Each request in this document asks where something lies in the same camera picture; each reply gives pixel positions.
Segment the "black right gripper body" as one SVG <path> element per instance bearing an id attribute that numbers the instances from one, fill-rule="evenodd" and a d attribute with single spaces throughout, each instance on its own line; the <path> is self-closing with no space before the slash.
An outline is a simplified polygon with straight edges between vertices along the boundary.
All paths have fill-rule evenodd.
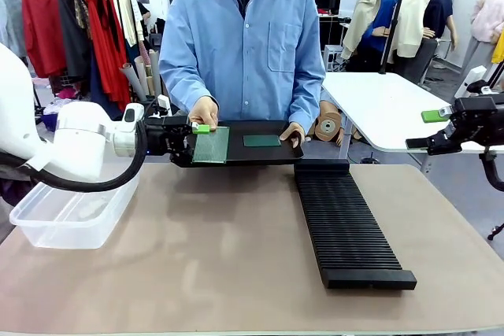
<path id="1" fill-rule="evenodd" d="M 459 153 L 465 142 L 484 148 L 504 146 L 504 94 L 458 98 L 453 105 L 432 114 L 449 124 L 427 138 L 429 155 Z"/>

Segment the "grey cardboard tube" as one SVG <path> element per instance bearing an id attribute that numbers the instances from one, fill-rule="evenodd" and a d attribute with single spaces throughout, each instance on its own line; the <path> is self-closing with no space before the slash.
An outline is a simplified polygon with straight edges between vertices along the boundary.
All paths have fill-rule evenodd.
<path id="1" fill-rule="evenodd" d="M 131 85 L 133 91 L 135 92 L 137 98 L 141 102 L 145 102 L 146 101 L 146 92 L 145 92 L 133 66 L 130 63 L 125 63 L 125 64 L 123 64 L 120 71 L 128 79 L 128 82 Z"/>

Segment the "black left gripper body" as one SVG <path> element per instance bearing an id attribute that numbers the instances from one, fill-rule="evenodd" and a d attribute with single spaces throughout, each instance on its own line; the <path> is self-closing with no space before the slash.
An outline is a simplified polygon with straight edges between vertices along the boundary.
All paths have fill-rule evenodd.
<path id="1" fill-rule="evenodd" d="M 187 142 L 187 136 L 193 135 L 187 116 L 149 117 L 144 120 L 144 124 L 149 156 L 170 156 L 175 152 L 187 152 L 193 155 L 194 148 Z"/>

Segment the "clear plastic box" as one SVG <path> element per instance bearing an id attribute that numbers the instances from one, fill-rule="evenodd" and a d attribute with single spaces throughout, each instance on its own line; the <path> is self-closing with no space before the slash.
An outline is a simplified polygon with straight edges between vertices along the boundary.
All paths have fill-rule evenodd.
<path id="1" fill-rule="evenodd" d="M 77 193 L 38 183 L 11 211 L 9 221 L 28 241 L 45 249 L 99 249 L 128 207 L 136 176 L 106 192 Z"/>

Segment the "person's right hand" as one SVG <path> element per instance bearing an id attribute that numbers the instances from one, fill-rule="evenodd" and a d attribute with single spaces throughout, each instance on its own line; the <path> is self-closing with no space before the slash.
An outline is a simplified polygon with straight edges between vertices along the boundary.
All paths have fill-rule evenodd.
<path id="1" fill-rule="evenodd" d="M 189 112 L 191 122 L 207 125 L 211 131 L 217 129 L 218 124 L 218 105 L 209 96 L 203 96 L 196 101 L 192 110 Z"/>

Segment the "black slotted PCB rack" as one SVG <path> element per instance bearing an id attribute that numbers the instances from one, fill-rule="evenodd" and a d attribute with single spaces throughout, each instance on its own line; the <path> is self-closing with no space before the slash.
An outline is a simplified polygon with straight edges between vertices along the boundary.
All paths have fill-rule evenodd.
<path id="1" fill-rule="evenodd" d="M 294 166 L 321 281 L 328 290 L 414 290 L 344 160 Z"/>

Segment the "person's left hand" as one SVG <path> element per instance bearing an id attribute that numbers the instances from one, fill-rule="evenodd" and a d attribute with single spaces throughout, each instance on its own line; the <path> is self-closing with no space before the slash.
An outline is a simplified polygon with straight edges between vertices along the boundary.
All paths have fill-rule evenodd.
<path id="1" fill-rule="evenodd" d="M 279 139 L 281 142 L 289 142 L 292 147 L 296 149 L 304 143 L 305 137 L 306 135 L 303 127 L 296 122 L 291 122 L 280 135 Z"/>

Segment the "red hanging shirt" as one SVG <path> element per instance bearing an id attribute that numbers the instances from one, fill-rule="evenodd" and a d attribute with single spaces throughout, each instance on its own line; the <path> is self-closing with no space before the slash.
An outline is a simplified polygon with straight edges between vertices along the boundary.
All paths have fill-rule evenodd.
<path id="1" fill-rule="evenodd" d="M 35 73 L 48 78 L 66 68 L 58 0 L 21 0 L 24 41 Z"/>

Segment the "white table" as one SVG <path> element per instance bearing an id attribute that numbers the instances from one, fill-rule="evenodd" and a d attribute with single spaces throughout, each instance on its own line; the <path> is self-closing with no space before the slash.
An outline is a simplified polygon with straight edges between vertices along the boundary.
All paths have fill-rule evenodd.
<path id="1" fill-rule="evenodd" d="M 407 139 L 447 126 L 426 124 L 421 113 L 449 103 L 395 73 L 328 72 L 323 87 L 346 116 L 346 134 L 355 127 L 379 151 L 406 153 Z"/>

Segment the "yellow garment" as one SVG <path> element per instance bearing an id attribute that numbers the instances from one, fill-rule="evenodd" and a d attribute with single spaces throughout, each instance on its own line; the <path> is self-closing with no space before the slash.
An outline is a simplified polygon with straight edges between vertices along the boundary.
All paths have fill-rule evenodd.
<path id="1" fill-rule="evenodd" d="M 502 62 L 504 62 L 504 28 L 502 29 L 491 58 L 492 64 L 500 64 Z"/>

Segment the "mannequin cream jacket navy top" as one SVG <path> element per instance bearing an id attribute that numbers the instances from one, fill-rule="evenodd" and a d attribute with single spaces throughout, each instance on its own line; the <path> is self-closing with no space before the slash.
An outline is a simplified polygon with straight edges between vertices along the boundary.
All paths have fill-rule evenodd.
<path id="1" fill-rule="evenodd" d="M 438 47 L 445 30 L 450 47 L 458 46 L 453 17 L 453 0 L 403 0 L 393 46 L 395 73 L 418 84 Z"/>

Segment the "person's right forearm blue sleeve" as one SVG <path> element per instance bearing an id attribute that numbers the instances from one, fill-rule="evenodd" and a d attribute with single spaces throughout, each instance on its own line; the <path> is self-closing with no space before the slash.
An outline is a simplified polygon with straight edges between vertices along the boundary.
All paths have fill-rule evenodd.
<path id="1" fill-rule="evenodd" d="M 209 96 L 215 101 L 199 74 L 195 53 L 188 46 L 164 46 L 159 68 L 172 100 L 188 115 L 201 97 Z"/>

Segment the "small dark green PCB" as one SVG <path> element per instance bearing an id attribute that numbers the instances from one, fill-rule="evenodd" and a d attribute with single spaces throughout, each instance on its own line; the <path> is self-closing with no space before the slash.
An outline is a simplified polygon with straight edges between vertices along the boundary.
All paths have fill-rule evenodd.
<path id="1" fill-rule="evenodd" d="M 243 145 L 248 148 L 281 146 L 278 135 L 244 135 Z"/>

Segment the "mannequin pink top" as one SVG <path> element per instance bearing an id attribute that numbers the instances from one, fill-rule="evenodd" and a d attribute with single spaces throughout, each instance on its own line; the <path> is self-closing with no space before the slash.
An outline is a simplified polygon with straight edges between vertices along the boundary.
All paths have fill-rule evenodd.
<path id="1" fill-rule="evenodd" d="M 472 37 L 496 44 L 504 28 L 504 0 L 478 0 L 470 22 Z"/>

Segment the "purple clothes pile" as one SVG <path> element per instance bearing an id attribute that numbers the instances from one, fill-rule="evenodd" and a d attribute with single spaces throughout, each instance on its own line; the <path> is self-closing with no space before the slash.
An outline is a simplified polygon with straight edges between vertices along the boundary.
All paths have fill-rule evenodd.
<path id="1" fill-rule="evenodd" d="M 40 120 L 48 131 L 55 132 L 58 114 L 61 111 L 61 108 L 68 103 L 69 102 L 66 99 L 56 97 L 52 102 L 44 107 Z"/>

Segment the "large light green PCB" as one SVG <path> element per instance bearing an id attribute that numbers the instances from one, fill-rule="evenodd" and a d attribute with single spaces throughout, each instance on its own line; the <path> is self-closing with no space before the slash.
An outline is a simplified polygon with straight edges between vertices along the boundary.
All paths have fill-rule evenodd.
<path id="1" fill-rule="evenodd" d="M 217 127 L 215 131 L 197 134 L 192 161 L 194 163 L 224 164 L 228 158 L 230 129 Z"/>

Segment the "black tripod pole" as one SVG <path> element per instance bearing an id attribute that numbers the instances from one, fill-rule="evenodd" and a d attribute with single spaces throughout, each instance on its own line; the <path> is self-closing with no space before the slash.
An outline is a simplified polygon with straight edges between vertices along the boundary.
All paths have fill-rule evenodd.
<path id="1" fill-rule="evenodd" d="M 394 13 L 393 13 L 389 36 L 387 37 L 387 42 L 386 42 L 385 49 L 384 49 L 383 56 L 382 56 L 382 60 L 380 63 L 380 69 L 378 71 L 378 73 L 381 75 L 385 74 L 387 71 L 387 60 L 388 60 L 389 54 L 391 52 L 391 45 L 393 42 L 395 30 L 397 28 L 398 16 L 399 16 L 401 5 L 402 5 L 402 0 L 398 0 L 397 4 L 395 6 Z"/>

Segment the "red hanging dress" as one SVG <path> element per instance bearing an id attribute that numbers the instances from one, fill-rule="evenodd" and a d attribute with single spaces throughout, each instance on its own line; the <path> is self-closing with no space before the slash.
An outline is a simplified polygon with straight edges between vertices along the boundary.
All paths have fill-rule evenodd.
<path id="1" fill-rule="evenodd" d="M 114 1 L 85 1 L 102 90 L 106 98 L 123 112 L 130 102 L 129 82 L 121 71 L 128 59 Z"/>

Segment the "person torso blue shirt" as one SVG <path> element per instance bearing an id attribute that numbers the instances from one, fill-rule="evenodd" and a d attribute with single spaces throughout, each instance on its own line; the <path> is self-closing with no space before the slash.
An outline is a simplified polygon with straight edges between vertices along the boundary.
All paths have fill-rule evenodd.
<path id="1" fill-rule="evenodd" d="M 315 0 L 172 0 L 161 49 L 186 45 L 218 120 L 289 122 L 295 67 L 321 52 Z"/>

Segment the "beige cardboard tube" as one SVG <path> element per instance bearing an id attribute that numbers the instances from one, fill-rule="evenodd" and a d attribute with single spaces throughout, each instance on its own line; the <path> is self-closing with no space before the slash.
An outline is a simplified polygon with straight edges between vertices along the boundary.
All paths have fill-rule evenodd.
<path id="1" fill-rule="evenodd" d="M 161 76 L 159 70 L 159 53 L 156 50 L 149 50 L 149 57 L 154 83 L 154 95 L 158 96 L 162 94 Z"/>
<path id="2" fill-rule="evenodd" d="M 145 92 L 145 95 L 150 96 L 150 88 L 148 86 L 147 75 L 146 75 L 146 66 L 144 64 L 144 60 L 143 60 L 142 56 L 138 56 L 135 59 L 135 67 L 136 67 L 137 74 L 139 77 L 139 82 Z"/>

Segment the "grey hanging garment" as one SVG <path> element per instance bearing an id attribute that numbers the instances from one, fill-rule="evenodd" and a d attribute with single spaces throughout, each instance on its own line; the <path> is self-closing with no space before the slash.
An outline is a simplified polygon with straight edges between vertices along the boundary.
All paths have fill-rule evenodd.
<path id="1" fill-rule="evenodd" d="M 20 58 L 27 56 L 21 0 L 0 0 L 0 43 Z"/>

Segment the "mannequin beige coat blue shirt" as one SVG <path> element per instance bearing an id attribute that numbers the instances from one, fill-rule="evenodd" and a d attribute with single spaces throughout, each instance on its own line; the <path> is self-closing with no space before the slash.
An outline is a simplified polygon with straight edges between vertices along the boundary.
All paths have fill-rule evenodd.
<path id="1" fill-rule="evenodd" d="M 357 0 L 341 53 L 347 72 L 380 70 L 397 1 Z"/>

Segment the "dark hanging jacket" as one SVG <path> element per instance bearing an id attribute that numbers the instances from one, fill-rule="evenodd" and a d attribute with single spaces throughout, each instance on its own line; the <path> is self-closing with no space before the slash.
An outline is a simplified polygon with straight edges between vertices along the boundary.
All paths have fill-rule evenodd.
<path id="1" fill-rule="evenodd" d="M 69 76 L 86 78 L 91 69 L 91 43 L 87 29 L 76 19 L 75 0 L 57 0 Z"/>

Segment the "black plastic tray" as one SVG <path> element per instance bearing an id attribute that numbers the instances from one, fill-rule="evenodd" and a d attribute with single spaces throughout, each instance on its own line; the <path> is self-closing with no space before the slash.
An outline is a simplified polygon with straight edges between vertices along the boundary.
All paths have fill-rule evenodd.
<path id="1" fill-rule="evenodd" d="M 244 135 L 280 135 L 286 130 L 287 123 L 278 120 L 229 121 L 220 122 L 218 127 L 230 129 L 228 158 L 224 164 L 194 163 L 191 167 L 202 168 L 219 166 L 268 166 L 293 164 L 303 157 L 302 147 L 294 149 L 289 142 L 281 142 L 277 147 L 248 148 L 243 145 Z M 187 136 L 187 142 L 195 149 L 197 134 Z"/>

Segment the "brown mannequin torso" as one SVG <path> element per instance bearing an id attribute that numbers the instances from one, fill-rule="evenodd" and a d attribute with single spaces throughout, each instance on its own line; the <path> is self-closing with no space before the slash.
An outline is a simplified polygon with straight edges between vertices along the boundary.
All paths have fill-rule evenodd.
<path id="1" fill-rule="evenodd" d="M 322 142 L 335 142 L 337 146 L 343 143 L 343 114 L 332 102 L 320 101 L 320 114 L 308 132 L 310 138 Z"/>

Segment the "cream hanging garment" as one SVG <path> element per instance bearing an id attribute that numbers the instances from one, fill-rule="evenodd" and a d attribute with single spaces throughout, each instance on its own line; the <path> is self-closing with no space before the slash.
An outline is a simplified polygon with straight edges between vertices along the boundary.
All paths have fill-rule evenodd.
<path id="1" fill-rule="evenodd" d="M 113 0 L 113 3 L 129 46 L 143 41 L 143 27 L 141 25 L 143 17 L 137 0 Z"/>

